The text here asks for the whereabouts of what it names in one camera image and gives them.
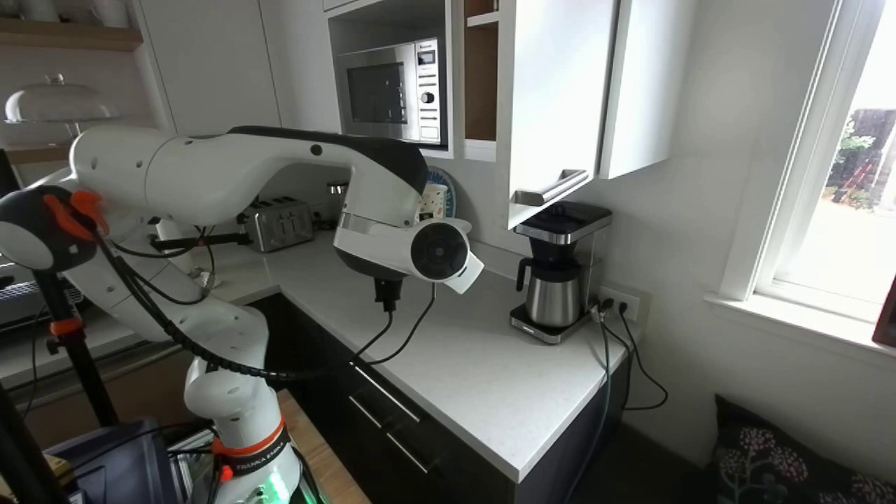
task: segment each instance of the white countertop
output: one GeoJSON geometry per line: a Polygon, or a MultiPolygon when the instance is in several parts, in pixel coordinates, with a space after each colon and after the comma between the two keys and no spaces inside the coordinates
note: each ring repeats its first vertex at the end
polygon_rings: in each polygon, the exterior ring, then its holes
{"type": "MultiPolygon", "coordinates": [[[[220,299],[251,303],[276,291],[262,270],[259,256],[247,247],[216,247],[216,264],[217,264],[217,282],[212,294],[220,299]]],[[[87,323],[83,326],[87,347],[91,359],[104,359],[142,343],[135,331],[128,331],[126,326],[117,326],[112,317],[101,313],[97,308],[87,310],[83,323],[87,323]]],[[[10,337],[2,337],[0,343],[2,390],[14,390],[30,380],[34,337],[35,337],[40,378],[69,371],[69,359],[65,351],[58,351],[56,357],[48,354],[45,329],[20,331],[10,337]]]]}
{"type": "MultiPolygon", "coordinates": [[[[349,351],[387,323],[373,281],[342,264],[331,235],[268,256],[266,266],[280,291],[349,351]]],[[[429,285],[406,281],[392,331],[363,357],[388,357],[425,303],[429,285]]],[[[437,289],[413,343],[378,366],[511,481],[527,480],[605,380],[595,329],[545,347],[510,329],[517,303],[514,285],[490,273],[465,298],[437,289]]],[[[622,344],[611,343],[611,357],[618,366],[622,344]]]]}

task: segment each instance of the window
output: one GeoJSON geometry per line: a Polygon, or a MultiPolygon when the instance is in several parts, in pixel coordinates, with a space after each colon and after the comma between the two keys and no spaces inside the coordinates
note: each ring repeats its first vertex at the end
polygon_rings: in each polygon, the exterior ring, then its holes
{"type": "Polygon", "coordinates": [[[853,319],[870,338],[896,273],[894,4],[835,8],[776,207],[751,266],[727,257],[726,298],[853,319]]]}

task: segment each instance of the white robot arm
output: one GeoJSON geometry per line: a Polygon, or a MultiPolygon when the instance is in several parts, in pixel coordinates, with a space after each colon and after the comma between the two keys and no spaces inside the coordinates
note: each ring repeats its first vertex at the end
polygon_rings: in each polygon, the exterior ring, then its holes
{"type": "Polygon", "coordinates": [[[241,501],[259,488],[294,494],[303,481],[276,399],[262,380],[276,378],[262,371],[266,323],[247,306],[198,298],[198,285],[167,261],[122,261],[107,245],[146,249],[153,219],[195,228],[229,222],[271,176],[303,166],[349,169],[332,235],[346,266],[384,281],[411,275],[460,294],[479,278],[481,261],[469,252],[465,222],[418,222],[429,169],[418,148],[392,140],[255,127],[195,140],[97,127],[73,144],[69,179],[0,200],[0,249],[14,264],[65,273],[87,299],[140,337],[175,337],[198,357],[185,400],[216,420],[217,457],[234,471],[217,501],[241,501]],[[163,299],[140,282],[195,303],[163,299]]]}

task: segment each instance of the drawer handle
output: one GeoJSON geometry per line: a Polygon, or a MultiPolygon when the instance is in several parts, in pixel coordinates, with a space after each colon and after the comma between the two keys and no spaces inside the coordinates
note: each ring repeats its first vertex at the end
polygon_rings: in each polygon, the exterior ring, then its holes
{"type": "Polygon", "coordinates": [[[544,207],[552,201],[566,200],[570,191],[581,187],[587,183],[586,172],[560,172],[560,179],[544,191],[514,191],[511,201],[527,207],[544,207]]]}
{"type": "Polygon", "coordinates": [[[398,436],[392,436],[392,431],[387,431],[387,439],[388,439],[411,464],[418,464],[420,473],[429,476],[429,464],[423,464],[398,436]]]}
{"type": "Polygon", "coordinates": [[[349,400],[376,429],[384,429],[384,424],[380,424],[369,410],[363,410],[363,403],[360,403],[356,394],[346,394],[346,400],[349,400]]]}
{"type": "Polygon", "coordinates": [[[388,394],[388,390],[380,387],[373,375],[367,375],[360,366],[356,366],[356,372],[357,372],[373,390],[378,390],[388,403],[395,403],[395,410],[401,410],[404,415],[408,415],[408,420],[420,424],[420,418],[418,418],[408,407],[404,407],[395,394],[388,394]]]}

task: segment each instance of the microwave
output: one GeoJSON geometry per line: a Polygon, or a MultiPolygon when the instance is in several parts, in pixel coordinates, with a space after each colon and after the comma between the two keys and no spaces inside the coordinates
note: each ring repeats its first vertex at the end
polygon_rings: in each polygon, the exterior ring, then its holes
{"type": "Polygon", "coordinates": [[[342,53],[336,89],[342,131],[448,147],[439,40],[342,53]]]}

